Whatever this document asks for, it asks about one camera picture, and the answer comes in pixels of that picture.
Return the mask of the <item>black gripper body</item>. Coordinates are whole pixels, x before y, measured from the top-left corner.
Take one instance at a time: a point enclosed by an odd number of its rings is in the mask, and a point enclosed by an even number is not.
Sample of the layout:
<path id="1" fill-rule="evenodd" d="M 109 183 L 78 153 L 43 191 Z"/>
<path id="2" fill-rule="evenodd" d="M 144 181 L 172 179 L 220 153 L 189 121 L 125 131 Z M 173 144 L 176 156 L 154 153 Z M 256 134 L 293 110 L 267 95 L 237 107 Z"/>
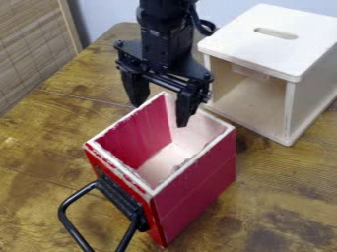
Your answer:
<path id="1" fill-rule="evenodd" d="M 149 83 L 180 93 L 184 89 L 211 93 L 212 72 L 193 56 L 194 29 L 141 29 L 140 40 L 118 40 L 117 61 L 122 72 L 141 75 Z"/>

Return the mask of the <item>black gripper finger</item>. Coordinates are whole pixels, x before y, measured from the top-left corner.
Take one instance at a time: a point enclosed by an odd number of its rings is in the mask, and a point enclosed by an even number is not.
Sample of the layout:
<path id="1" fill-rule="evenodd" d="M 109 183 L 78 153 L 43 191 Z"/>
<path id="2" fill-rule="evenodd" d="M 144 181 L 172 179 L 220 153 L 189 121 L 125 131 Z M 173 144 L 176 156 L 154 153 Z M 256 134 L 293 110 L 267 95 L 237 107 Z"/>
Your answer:
<path id="1" fill-rule="evenodd" d="M 150 95 L 149 81 L 130 72 L 122 72 L 122 79 L 129 101 L 136 107 L 141 107 Z"/>
<path id="2" fill-rule="evenodd" d="M 177 125 L 180 128 L 188 126 L 190 117 L 197 113 L 200 105 L 208 103 L 211 98 L 211 95 L 204 94 L 201 91 L 184 89 L 178 93 Z"/>

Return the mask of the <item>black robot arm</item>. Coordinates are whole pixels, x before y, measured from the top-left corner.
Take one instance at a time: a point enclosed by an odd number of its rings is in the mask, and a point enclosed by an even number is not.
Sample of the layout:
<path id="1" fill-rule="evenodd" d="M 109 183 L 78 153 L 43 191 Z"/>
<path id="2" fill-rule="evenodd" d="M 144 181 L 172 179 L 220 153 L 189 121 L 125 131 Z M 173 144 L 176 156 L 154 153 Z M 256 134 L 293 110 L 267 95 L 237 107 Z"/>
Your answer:
<path id="1" fill-rule="evenodd" d="M 193 56 L 194 33 L 211 36 L 216 24 L 198 16 L 200 0 L 140 0 L 140 40 L 120 40 L 117 61 L 126 94 L 142 105 L 150 84 L 178 93 L 177 125 L 185 127 L 198 107 L 212 98 L 213 74 Z"/>

